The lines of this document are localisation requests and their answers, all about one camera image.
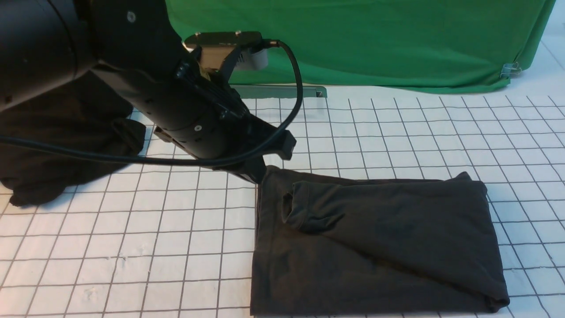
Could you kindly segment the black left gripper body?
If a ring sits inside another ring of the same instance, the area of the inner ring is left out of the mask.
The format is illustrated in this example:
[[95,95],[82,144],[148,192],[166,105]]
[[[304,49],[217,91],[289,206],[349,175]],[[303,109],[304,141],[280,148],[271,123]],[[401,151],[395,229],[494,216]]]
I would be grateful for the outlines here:
[[295,110],[277,127],[244,111],[242,117],[217,110],[154,110],[153,122],[161,138],[192,156],[192,160],[167,159],[165,165],[230,170],[249,158],[277,154],[292,157],[295,138],[288,126]]

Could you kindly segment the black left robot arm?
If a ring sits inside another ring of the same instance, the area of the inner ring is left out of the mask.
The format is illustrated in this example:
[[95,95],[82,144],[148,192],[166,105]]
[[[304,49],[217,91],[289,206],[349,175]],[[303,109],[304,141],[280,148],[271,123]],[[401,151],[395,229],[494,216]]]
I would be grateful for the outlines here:
[[[266,51],[283,49],[297,98],[278,127],[249,111],[229,85],[234,70],[261,70]],[[196,33],[181,39],[163,0],[3,0],[1,110],[95,73],[192,160],[101,155],[2,136],[1,143],[78,159],[198,166],[260,184],[263,157],[290,160],[288,126],[303,102],[298,62],[287,44],[257,31]]]

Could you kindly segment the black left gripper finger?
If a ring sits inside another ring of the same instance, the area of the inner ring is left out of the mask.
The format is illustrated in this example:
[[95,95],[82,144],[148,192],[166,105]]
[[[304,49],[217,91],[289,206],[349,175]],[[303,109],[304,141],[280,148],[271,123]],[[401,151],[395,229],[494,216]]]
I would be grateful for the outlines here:
[[249,158],[230,165],[230,174],[255,185],[262,183],[266,171],[263,157]]

